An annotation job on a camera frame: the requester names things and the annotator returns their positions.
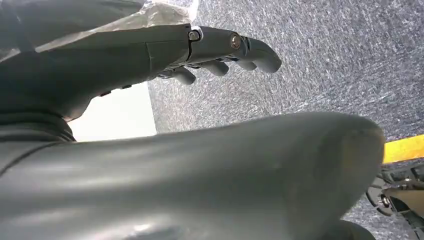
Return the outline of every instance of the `gray carpet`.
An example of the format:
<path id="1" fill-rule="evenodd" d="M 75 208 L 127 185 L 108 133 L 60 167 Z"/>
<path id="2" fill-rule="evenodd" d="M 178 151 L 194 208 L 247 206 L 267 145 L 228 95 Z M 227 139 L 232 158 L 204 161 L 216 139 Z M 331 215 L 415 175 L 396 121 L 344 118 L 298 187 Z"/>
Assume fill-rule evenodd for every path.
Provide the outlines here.
<path id="1" fill-rule="evenodd" d="M 282 58 L 276 74 L 149 83 L 159 133 L 210 128 L 299 111 L 338 111 L 377 122 L 389 141 L 424 134 L 423 0 L 201 0 L 198 25 L 263 40 Z M 378 240 L 408 240 L 406 223 L 366 200 L 346 219 Z"/>

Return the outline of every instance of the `black joint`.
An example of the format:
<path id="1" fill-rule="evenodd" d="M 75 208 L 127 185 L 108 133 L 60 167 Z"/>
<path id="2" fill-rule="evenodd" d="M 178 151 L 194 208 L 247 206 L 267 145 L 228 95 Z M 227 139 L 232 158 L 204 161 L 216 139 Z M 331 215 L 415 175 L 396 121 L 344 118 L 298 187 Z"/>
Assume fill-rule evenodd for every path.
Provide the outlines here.
<path id="1" fill-rule="evenodd" d="M 106 95 L 110 94 L 111 92 L 112 92 L 112 91 L 107 91 L 107 92 L 105 92 L 105 93 L 102 93 L 102 94 L 100 94 L 100 97 L 106 96 Z"/>

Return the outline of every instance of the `robotic finger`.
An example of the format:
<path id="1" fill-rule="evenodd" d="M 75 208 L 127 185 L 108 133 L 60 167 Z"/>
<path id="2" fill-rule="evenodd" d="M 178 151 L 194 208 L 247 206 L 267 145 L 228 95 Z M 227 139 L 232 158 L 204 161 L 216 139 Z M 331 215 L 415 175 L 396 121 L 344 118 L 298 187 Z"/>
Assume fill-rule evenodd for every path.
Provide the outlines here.
<path id="1" fill-rule="evenodd" d="M 193 69 L 207 69 L 216 76 L 227 74 L 227 62 L 235 62 L 242 69 L 253 71 L 256 68 L 275 73 L 282 62 L 276 52 L 266 43 L 239 35 L 237 32 L 206 26 L 195 26 L 188 33 L 189 54 L 185 62 L 178 65 Z M 183 84 L 193 83 L 192 76 L 186 81 L 181 70 L 160 74 L 161 78 L 177 78 Z"/>

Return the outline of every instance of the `metal screw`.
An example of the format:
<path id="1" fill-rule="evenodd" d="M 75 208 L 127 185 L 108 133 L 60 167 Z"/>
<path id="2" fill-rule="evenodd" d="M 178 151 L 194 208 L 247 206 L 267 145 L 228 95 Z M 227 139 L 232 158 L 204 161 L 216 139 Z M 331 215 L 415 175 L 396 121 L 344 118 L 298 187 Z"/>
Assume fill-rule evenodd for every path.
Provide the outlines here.
<path id="1" fill-rule="evenodd" d="M 234 32 L 233 34 L 231 34 L 230 39 L 230 46 L 233 49 L 238 50 L 242 45 L 242 38 L 240 37 L 240 35 Z"/>
<path id="2" fill-rule="evenodd" d="M 386 196 L 381 196 L 381 200 L 382 200 L 383 205 L 386 208 L 388 208 L 390 206 L 390 201 L 389 201 L 389 199 Z"/>
<path id="3" fill-rule="evenodd" d="M 190 41 L 197 41 L 200 39 L 200 34 L 198 31 L 191 31 L 188 33 L 188 39 Z"/>

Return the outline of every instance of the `gray plastic surface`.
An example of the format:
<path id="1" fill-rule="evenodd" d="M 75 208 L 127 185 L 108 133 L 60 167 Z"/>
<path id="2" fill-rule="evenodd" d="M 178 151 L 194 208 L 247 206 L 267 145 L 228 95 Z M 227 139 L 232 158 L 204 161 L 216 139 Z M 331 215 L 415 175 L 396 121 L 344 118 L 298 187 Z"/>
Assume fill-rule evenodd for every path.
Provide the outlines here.
<path id="1" fill-rule="evenodd" d="M 58 141 L 0 175 L 0 239 L 311 240 L 359 199 L 383 152 L 378 126 L 339 113 Z"/>

